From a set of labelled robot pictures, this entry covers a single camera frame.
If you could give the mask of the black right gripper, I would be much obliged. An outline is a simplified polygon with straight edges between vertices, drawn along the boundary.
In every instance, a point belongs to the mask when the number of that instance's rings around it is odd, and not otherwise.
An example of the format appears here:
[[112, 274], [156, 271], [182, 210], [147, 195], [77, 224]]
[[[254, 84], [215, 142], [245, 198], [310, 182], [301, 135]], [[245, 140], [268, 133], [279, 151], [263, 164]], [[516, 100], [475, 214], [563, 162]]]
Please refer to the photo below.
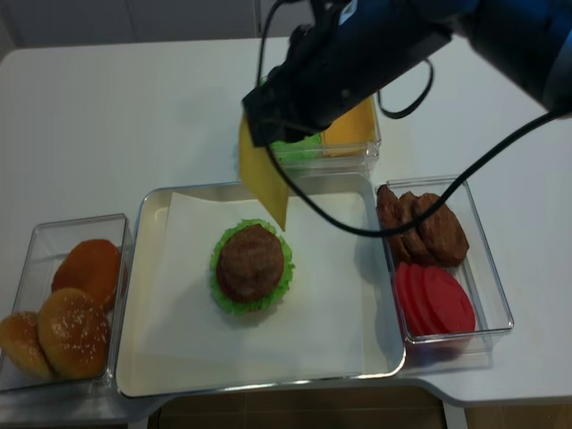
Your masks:
[[284, 62], [242, 100], [252, 141], [296, 142], [450, 42], [446, 1], [351, 1], [290, 37]]

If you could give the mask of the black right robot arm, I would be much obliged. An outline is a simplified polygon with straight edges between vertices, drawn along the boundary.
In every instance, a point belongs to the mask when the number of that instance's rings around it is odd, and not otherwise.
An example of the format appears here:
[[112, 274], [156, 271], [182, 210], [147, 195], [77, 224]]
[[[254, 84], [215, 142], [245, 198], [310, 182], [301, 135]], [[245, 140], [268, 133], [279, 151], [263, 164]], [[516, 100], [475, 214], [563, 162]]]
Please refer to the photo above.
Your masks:
[[545, 109], [570, 110], [568, 1], [349, 1], [318, 9], [243, 98], [253, 144], [326, 130], [454, 36]]

